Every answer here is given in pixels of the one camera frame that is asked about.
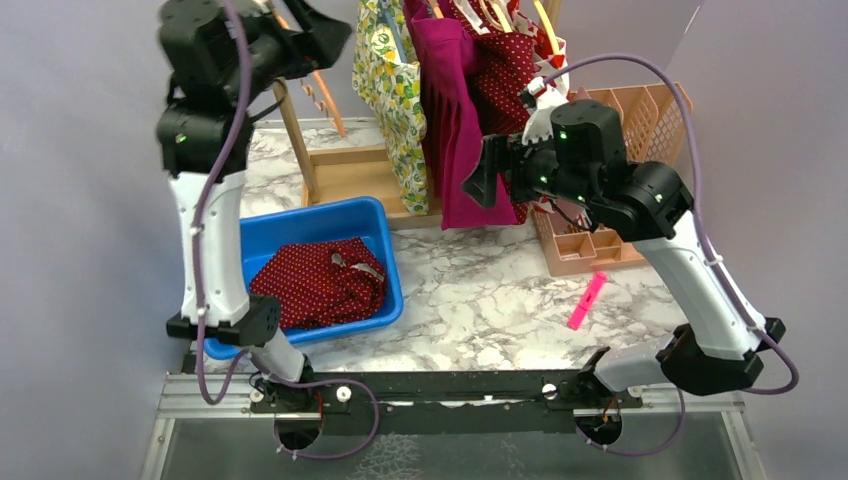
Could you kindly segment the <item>lemon print skirt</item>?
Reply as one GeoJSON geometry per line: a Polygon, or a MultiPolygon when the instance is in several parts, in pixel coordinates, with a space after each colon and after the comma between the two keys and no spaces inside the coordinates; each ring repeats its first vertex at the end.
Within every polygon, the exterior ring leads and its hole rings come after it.
{"type": "Polygon", "coordinates": [[[373,111],[400,189],[412,214],[426,214],[429,179],[422,149],[427,121],[421,104],[421,67],[406,27],[402,3],[390,1],[406,62],[400,63],[378,1],[357,3],[352,88],[373,111]]]}

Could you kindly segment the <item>orange wavy hanger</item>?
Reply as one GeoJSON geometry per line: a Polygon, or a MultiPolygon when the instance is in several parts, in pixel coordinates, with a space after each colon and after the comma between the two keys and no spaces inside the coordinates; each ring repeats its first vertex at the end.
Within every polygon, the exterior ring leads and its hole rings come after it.
{"type": "MultiPolygon", "coordinates": [[[[304,30],[298,26],[297,22],[294,20],[288,9],[283,5],[282,1],[267,1],[267,4],[273,18],[279,24],[279,27],[294,32],[295,41],[301,49],[306,50],[306,35],[304,30]]],[[[321,72],[324,70],[327,69],[314,70],[312,73],[295,80],[300,82],[303,92],[312,100],[318,111],[323,113],[337,132],[344,137],[347,135],[347,131],[335,99],[330,92],[326,81],[322,77],[321,72]]],[[[277,88],[285,87],[287,80],[291,79],[279,77],[271,84],[270,91],[274,94],[276,101],[274,107],[281,107],[284,102],[284,95],[279,95],[277,88]]]]}

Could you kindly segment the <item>dark red polka-dot skirt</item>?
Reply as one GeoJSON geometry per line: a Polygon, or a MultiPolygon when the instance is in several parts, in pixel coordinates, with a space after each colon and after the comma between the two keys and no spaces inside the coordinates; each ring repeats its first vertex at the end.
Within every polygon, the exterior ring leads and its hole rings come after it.
{"type": "Polygon", "coordinates": [[[367,319],[383,305],[388,281],[364,241],[291,244],[279,248],[248,284],[281,305],[283,329],[318,329],[367,319]]]}

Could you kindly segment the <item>grey-blue hanger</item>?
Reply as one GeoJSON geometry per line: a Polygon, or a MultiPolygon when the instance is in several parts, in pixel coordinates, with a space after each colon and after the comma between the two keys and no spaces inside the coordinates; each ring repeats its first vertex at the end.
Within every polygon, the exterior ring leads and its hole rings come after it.
{"type": "Polygon", "coordinates": [[[395,17],[390,11],[390,1],[389,0],[379,0],[377,4],[379,8],[379,16],[382,19],[383,23],[389,28],[391,38],[394,41],[394,45],[397,51],[397,58],[400,63],[406,62],[406,55],[403,50],[403,44],[400,38],[399,30],[397,23],[395,21],[395,17]]]}

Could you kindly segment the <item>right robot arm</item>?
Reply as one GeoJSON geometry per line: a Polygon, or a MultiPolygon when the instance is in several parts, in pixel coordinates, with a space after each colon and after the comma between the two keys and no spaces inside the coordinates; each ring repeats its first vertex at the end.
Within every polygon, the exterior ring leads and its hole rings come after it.
{"type": "Polygon", "coordinates": [[[579,398],[600,407],[631,387],[662,383],[699,396],[750,390],[764,368],[761,352],[785,326],[746,303],[726,269],[707,257],[678,173],[661,162],[629,161],[618,112],[597,101],[557,106],[546,121],[544,140],[485,136],[464,192],[490,208],[504,175],[516,201],[548,196],[584,207],[593,224],[615,231],[650,263],[686,317],[664,339],[595,353],[579,373],[579,398]]]}

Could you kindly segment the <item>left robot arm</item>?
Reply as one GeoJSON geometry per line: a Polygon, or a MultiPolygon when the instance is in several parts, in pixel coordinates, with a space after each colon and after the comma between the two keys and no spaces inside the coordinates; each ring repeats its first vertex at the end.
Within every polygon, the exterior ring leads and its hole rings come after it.
{"type": "Polygon", "coordinates": [[[298,411],[313,401],[307,357],[280,326],[281,306],[243,278],[240,203],[254,132],[251,102],[275,83],[332,67],[350,24],[304,1],[283,27],[268,1],[168,1],[158,42],[171,74],[155,133],[181,229],[185,286],[166,323],[172,338],[215,339],[249,355],[298,411]]]}

